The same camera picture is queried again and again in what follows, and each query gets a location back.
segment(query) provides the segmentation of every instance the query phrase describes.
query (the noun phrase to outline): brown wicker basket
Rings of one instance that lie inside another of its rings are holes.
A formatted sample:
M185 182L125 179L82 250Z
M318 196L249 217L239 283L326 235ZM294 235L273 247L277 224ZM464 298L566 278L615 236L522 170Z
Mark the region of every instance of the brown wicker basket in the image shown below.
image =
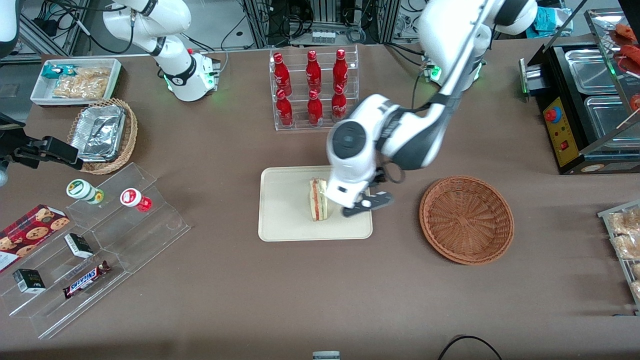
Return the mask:
M127 110L127 118L125 119L124 130L122 131L122 141L120 142L119 155L116 160L110 163L84 163L80 171L88 172L95 175L104 175L110 172L114 172L127 164L129 158L131 157L131 153L133 153L133 148L136 146L136 136L138 135L138 120L136 119L136 114L131 111L131 108L126 102L120 99L108 99L99 101L89 105L89 107L95 108L98 106L107 105L118 105ZM67 136L67 143L71 143L71 139L74 136L79 119L80 114L78 113L78 116L76 116L76 120L74 121L73 125L71 125L71 130L69 131L69 135Z
M470 176L433 183L420 202L420 225L446 258L466 265L491 263L513 240L513 215L491 185Z

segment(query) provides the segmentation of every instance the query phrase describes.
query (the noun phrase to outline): acrylic bottle rack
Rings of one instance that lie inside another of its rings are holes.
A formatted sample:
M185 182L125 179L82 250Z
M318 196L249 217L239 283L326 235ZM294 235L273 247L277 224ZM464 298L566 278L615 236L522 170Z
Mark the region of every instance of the acrylic bottle rack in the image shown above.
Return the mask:
M40 339L51 338L189 231L190 226L158 192L155 181L130 163L97 186L105 194L100 204L76 201L69 206L69 225L0 274L0 297L10 315L29 318ZM136 188L151 198L152 208L141 213L123 206L119 197L126 188ZM64 239L68 233L82 235L93 256L74 256ZM111 271L65 299L62 289L104 260ZM21 293L12 275L18 268L38 270L47 289L39 294Z
M323 105L323 125L320 127L312 127L309 124L307 102L309 100L309 87L307 85L307 53L300 52L298 48L283 48L276 51L271 50L269 53L269 78L271 79L271 102L273 103L273 120L276 130L315 130L329 129L333 127L334 121L331 112L331 98L333 97L333 64L335 64L335 52L338 49L344 49L346 52L346 61L348 66L347 87L344 89L344 95L347 98L347 114L351 112L353 107L358 103L360 96L359 78L358 78L358 47L356 46L326 46L326 47L310 47L317 53L317 61L322 69L322 89L320 91L320 101ZM291 77L291 96L288 97L293 110L293 126L286 128L282 126L278 118L276 109L276 86L273 71L275 62L273 54L281 53L282 59L289 68Z

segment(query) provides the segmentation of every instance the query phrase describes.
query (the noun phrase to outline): sandwich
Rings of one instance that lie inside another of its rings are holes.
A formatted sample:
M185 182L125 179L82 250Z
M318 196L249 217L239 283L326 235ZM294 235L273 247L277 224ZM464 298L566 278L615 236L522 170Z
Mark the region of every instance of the sandwich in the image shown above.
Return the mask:
M311 205L311 219L313 221L326 220L329 217L328 203L326 196L326 180L313 178L309 181L311 191L309 192L309 204Z

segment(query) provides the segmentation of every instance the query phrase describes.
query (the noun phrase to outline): table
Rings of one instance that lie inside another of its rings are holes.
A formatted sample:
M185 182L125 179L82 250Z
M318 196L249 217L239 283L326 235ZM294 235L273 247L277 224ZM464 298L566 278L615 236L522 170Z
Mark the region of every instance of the table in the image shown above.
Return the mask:
M149 57L122 57L118 96L140 123L132 160L193 228L49 341L0 306L3 359L430 359L456 334L489 341L504 358L637 357L640 319L596 213L638 197L636 175L560 176L534 101L518 95L517 63L540 41L494 42L463 97L439 156L384 184L396 203L373 214L366 240L264 243L257 235L260 173L326 165L326 132L273 129L268 52L232 53L220 91L180 102ZM410 104L414 68L363 46L361 94ZM416 103L433 91L420 84ZM66 138L78 109L33 106L31 136ZM515 218L506 254L485 266L451 263L417 218L424 190L451 175L498 189ZM9 168L0 218L35 204L64 208L72 169ZM83 176L92 183L106 177ZM472 341L448 359L492 358Z

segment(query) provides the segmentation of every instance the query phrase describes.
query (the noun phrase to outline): snickers bar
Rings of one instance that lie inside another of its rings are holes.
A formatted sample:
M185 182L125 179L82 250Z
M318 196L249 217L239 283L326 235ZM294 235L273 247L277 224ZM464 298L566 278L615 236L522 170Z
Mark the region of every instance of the snickers bar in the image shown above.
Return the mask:
M96 281L100 276L110 271L111 268L107 265L107 261L103 261L100 265L93 268L87 274L82 276L78 281L71 284L69 287L62 289L65 293L65 298L70 299L77 292L85 289L93 281Z

